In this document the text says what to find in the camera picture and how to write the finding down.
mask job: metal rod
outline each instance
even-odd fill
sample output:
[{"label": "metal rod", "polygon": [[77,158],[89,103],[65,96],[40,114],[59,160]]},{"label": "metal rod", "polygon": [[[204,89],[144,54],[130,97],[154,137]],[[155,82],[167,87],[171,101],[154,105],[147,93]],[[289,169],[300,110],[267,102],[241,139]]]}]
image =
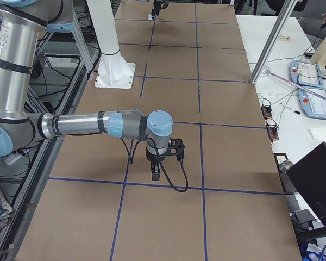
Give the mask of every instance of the metal rod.
[{"label": "metal rod", "polygon": [[287,79],[285,79],[285,78],[283,78],[283,77],[281,77],[281,76],[279,76],[279,75],[276,75],[276,74],[274,74],[274,73],[272,73],[272,72],[270,72],[270,71],[266,71],[266,72],[269,73],[270,75],[274,76],[274,77],[277,77],[277,78],[280,79],[280,80],[283,80],[283,81],[285,81],[285,82],[287,82],[287,83],[290,83],[290,84],[296,86],[297,88],[302,89],[302,90],[304,90],[305,92],[308,92],[309,94],[313,94],[313,95],[315,95],[316,97],[319,97],[320,99],[323,99],[324,101],[326,101],[326,98],[325,98],[325,97],[323,97],[323,96],[321,96],[321,95],[319,95],[319,94],[317,94],[317,93],[315,93],[315,92],[313,92],[313,91],[311,91],[311,90],[309,90],[309,89],[307,89],[307,88],[305,88],[305,87],[303,87],[303,86],[300,86],[300,85],[297,84],[297,83],[294,83],[294,82],[292,82],[292,81],[290,81],[290,80],[287,80]]},{"label": "metal rod", "polygon": [[85,39],[83,38],[83,34],[82,34],[82,31],[80,28],[80,24],[78,23],[75,10],[72,9],[72,12],[73,12],[73,18],[74,18],[74,28],[72,30],[72,34],[75,38],[78,49],[80,50],[80,54],[84,61],[85,66],[86,66],[87,72],[90,73],[93,68],[92,58],[89,54],[87,45],[85,44]]},{"label": "metal rod", "polygon": [[266,65],[268,57],[273,51],[274,45],[278,39],[279,34],[281,33],[287,19],[290,17],[294,6],[296,5],[297,0],[286,0],[283,8],[280,11],[280,14],[275,22],[273,29],[268,37],[268,40],[263,48],[263,51],[260,55],[259,60],[256,63],[256,67],[250,77],[250,83],[255,84],[258,78],[261,75],[263,67]]}]

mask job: white table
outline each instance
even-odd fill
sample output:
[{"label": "white table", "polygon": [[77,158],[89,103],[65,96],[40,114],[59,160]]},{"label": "white table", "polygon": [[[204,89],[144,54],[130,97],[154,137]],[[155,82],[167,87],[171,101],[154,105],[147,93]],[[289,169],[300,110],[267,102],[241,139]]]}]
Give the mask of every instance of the white table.
[{"label": "white table", "polygon": [[[237,15],[241,35],[245,50],[250,63],[257,62],[262,49],[267,41],[270,31],[273,28],[276,17],[270,16],[248,16]],[[279,39],[275,44],[269,61],[282,58],[294,58],[302,55],[311,46],[309,40],[298,24],[296,18],[289,18],[282,34],[289,35],[289,41]],[[273,61],[267,63],[270,70],[286,79],[289,78],[289,64],[292,59]],[[255,68],[255,64],[250,64],[250,68]],[[321,68],[323,75],[326,74],[325,68]],[[281,82],[272,76],[260,76],[256,83],[257,93],[268,98],[272,103],[283,98],[294,89],[294,86]],[[281,102],[286,103],[289,96]],[[299,105],[297,92],[293,94],[288,102],[288,106],[302,111]],[[273,118],[279,123],[280,114],[283,107],[280,102],[272,107]],[[281,115],[279,125],[279,140],[272,145],[274,153],[285,152],[290,161],[296,163],[306,154],[313,150],[322,141],[314,140],[308,132],[311,128],[326,128],[326,120],[318,120],[306,117],[303,113],[297,115],[285,109]]]}]

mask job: silver robot arm segment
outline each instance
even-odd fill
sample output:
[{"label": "silver robot arm segment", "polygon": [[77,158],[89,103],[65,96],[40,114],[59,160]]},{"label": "silver robot arm segment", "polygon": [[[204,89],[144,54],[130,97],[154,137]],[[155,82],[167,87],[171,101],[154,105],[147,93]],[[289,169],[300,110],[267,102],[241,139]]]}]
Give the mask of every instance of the silver robot arm segment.
[{"label": "silver robot arm segment", "polygon": [[[168,6],[166,0],[155,2],[157,8],[158,4],[163,9]],[[107,26],[115,33],[112,11],[108,13],[112,23]],[[137,109],[85,115],[26,114],[24,111],[38,34],[47,26],[70,30],[73,26],[72,0],[0,0],[0,14],[0,157],[31,142],[56,136],[108,133],[117,138],[146,141],[152,180],[159,179],[161,167],[176,191],[187,190],[184,145],[180,139],[170,139],[173,120],[165,111],[154,111],[148,116]],[[117,48],[117,35],[112,42]],[[174,187],[164,170],[162,161],[168,156],[176,156],[181,164],[186,179],[184,190]]]}]

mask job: chair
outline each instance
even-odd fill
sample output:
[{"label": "chair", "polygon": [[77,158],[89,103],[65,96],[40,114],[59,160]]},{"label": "chair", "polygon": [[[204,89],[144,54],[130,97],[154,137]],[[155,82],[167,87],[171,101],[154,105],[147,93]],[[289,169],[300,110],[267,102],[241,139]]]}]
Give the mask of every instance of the chair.
[{"label": "chair", "polygon": [[[278,16],[285,0],[266,0],[267,4],[269,5],[269,8],[275,11],[275,16]],[[298,2],[295,6],[293,11],[302,12],[307,4],[308,0],[302,0],[301,2]]]}]

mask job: white pillar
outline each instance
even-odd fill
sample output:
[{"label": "white pillar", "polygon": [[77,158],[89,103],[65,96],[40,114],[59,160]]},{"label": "white pillar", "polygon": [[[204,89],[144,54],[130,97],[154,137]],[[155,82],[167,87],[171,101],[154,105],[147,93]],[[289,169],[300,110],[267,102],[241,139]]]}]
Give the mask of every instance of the white pillar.
[{"label": "white pillar", "polygon": [[102,52],[95,86],[130,89],[135,64],[121,56],[110,0],[87,0],[87,4]]}]

